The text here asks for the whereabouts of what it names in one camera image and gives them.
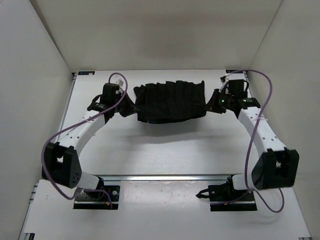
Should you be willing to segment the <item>black skirt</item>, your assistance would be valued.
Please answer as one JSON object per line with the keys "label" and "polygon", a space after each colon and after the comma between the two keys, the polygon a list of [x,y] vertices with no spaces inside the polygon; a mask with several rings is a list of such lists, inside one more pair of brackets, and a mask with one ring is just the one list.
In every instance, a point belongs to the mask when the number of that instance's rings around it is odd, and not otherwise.
{"label": "black skirt", "polygon": [[205,82],[166,81],[133,88],[137,120],[148,124],[169,124],[202,118],[205,109]]}

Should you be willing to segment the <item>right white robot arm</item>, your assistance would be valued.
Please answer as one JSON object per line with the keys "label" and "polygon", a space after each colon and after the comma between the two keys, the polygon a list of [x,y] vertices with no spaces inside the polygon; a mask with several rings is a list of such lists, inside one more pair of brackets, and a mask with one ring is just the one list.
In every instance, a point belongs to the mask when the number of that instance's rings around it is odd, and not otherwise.
{"label": "right white robot arm", "polygon": [[219,114],[227,110],[234,112],[249,133],[249,143],[255,146],[258,160],[252,169],[246,163],[243,174],[229,176],[223,184],[209,185],[196,195],[198,198],[209,198],[214,202],[231,201],[243,195],[247,188],[268,190],[294,185],[300,156],[295,149],[288,149],[279,140],[262,115],[262,107],[255,98],[248,97],[247,91],[225,93],[215,89],[206,110]]}

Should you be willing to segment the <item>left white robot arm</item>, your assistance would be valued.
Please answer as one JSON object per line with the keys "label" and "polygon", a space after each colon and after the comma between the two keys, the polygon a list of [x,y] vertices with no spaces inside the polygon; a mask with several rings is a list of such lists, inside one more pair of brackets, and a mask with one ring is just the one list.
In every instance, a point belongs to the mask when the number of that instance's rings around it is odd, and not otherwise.
{"label": "left white robot arm", "polygon": [[55,143],[49,143],[44,150],[44,163],[52,182],[73,189],[85,189],[93,199],[104,195],[101,178],[86,173],[80,165],[80,154],[85,145],[116,114],[127,117],[139,109],[125,95],[114,98],[97,95],[87,108],[83,124],[74,126]]}

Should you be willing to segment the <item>right blue corner label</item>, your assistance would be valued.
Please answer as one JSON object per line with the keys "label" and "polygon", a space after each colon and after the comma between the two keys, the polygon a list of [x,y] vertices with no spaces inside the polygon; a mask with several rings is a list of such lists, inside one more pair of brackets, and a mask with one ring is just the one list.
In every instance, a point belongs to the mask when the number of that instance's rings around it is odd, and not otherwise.
{"label": "right blue corner label", "polygon": [[227,75],[230,75],[230,74],[242,73],[243,70],[242,69],[226,69],[225,72],[226,72]]}

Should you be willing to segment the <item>blue corner label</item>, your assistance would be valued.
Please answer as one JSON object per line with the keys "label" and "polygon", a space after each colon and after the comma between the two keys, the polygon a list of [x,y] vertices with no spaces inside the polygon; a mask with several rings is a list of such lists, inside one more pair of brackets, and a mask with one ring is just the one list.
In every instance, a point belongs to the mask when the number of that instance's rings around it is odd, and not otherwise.
{"label": "blue corner label", "polygon": [[243,70],[242,69],[226,69],[225,72],[226,72],[227,75],[230,75],[230,74],[242,73]]}
{"label": "blue corner label", "polygon": [[95,71],[79,71],[77,73],[78,76],[93,76]]}

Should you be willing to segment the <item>left blue corner label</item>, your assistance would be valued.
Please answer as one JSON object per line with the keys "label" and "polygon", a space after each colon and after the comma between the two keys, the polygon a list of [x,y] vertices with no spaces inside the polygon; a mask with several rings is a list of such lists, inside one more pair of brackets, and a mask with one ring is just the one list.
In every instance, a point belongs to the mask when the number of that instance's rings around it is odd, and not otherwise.
{"label": "left blue corner label", "polygon": [[79,71],[77,73],[78,76],[93,76],[95,71]]}

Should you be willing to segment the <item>aluminium front rail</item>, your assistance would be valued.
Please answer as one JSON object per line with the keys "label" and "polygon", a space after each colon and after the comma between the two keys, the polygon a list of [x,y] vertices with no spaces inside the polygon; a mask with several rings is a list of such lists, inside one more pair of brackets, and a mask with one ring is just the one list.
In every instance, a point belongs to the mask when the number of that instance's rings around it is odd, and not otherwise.
{"label": "aluminium front rail", "polygon": [[221,174],[140,174],[101,175],[105,181],[224,181],[231,175]]}

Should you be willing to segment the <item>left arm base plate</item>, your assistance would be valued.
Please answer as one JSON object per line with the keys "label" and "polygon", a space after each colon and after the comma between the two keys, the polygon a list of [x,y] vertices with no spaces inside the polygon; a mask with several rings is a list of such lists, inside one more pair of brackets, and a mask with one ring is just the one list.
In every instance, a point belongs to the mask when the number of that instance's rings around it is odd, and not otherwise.
{"label": "left arm base plate", "polygon": [[109,197],[103,192],[87,192],[77,190],[76,197],[73,201],[73,209],[75,210],[118,210],[121,182],[120,181],[104,181],[103,189],[108,193]]}

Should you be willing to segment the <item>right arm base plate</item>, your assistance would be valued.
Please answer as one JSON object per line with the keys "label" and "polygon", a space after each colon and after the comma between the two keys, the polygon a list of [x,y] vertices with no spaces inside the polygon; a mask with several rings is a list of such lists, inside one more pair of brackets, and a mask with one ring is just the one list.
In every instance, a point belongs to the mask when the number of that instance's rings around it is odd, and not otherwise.
{"label": "right arm base plate", "polygon": [[247,189],[236,190],[231,178],[225,183],[211,184],[195,195],[198,199],[209,199],[211,212],[257,211],[255,197]]}

